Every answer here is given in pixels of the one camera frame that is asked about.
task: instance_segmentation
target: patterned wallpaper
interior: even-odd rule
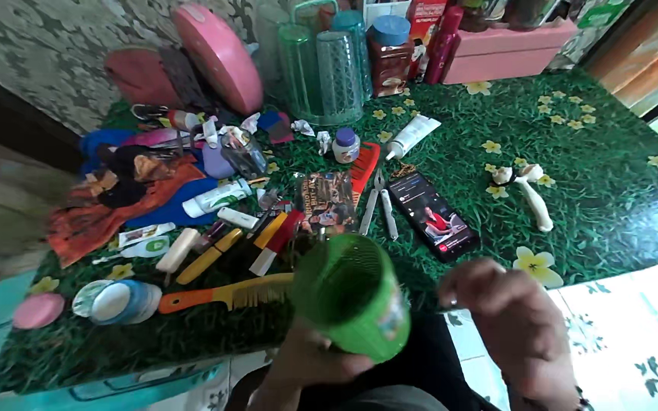
[[[255,41],[258,1],[266,0],[195,0],[245,42]],[[169,12],[185,2],[0,0],[0,84],[77,133],[96,129],[120,98],[102,70],[105,54],[178,42]]]

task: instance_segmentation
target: yellow comb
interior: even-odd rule
[[[206,290],[183,291],[161,297],[159,312],[169,314],[199,304],[222,301],[227,310],[255,307],[259,303],[283,301],[291,289],[293,273],[271,274]]]

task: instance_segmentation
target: smartphone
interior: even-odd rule
[[[479,244],[479,236],[441,197],[423,174],[412,173],[390,182],[390,197],[431,249],[448,263]]]

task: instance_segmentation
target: green plastic cup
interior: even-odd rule
[[[346,352],[375,363],[400,352],[410,315],[388,254],[358,234],[317,244],[298,262],[292,290],[297,314]]]

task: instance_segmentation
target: artificial grass tablecloth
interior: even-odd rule
[[[409,96],[370,100],[365,116],[352,127],[363,141],[377,142],[383,131],[396,135],[411,120],[413,110],[442,122],[402,161],[429,177],[479,233],[481,246],[460,260],[491,256],[511,266],[516,249],[524,246],[534,253],[551,253],[555,259],[551,269],[567,285],[658,264],[658,167],[647,164],[648,156],[658,156],[658,135],[580,70],[493,81],[488,91],[485,95],[484,85],[469,89],[416,86]],[[542,102],[547,99],[540,99],[544,96],[550,98],[546,105]],[[595,122],[568,125],[586,115],[586,105]],[[564,121],[554,123],[551,117],[562,120],[554,116]],[[336,128],[325,129],[334,135]],[[297,134],[296,141],[269,146],[265,133],[257,136],[264,149],[273,150],[276,158],[270,161],[280,167],[270,175],[268,187],[288,186],[292,172],[348,168],[332,158],[318,157],[313,137]],[[498,153],[482,147],[487,140],[499,144]],[[555,222],[550,233],[537,231],[532,211],[516,186],[507,188],[506,198],[494,198],[486,191],[490,174],[485,165],[510,166],[516,157],[541,164],[555,181],[550,187],[535,185]],[[386,162],[385,176],[398,168],[396,160]],[[366,193],[360,208],[365,201]],[[385,237],[384,219],[377,212],[370,236],[392,257],[412,310],[434,312],[438,309],[436,281],[452,264],[436,260],[397,211],[395,218],[400,233],[396,242]],[[170,233],[172,239],[178,231]],[[131,262],[135,279],[161,284],[163,276],[154,268],[158,259],[90,264],[92,257],[109,254],[103,248],[61,270],[50,253],[35,281],[42,276],[60,279],[57,292],[70,303],[83,285],[104,278],[115,264]],[[194,258],[191,255],[185,264]],[[172,285],[165,292],[215,287],[238,279],[211,268],[187,287]],[[10,334],[0,355],[0,390],[52,390],[276,346],[291,316],[289,303],[232,312],[224,304],[213,303],[169,315],[157,313],[137,325],[95,326],[67,309],[47,327]]]

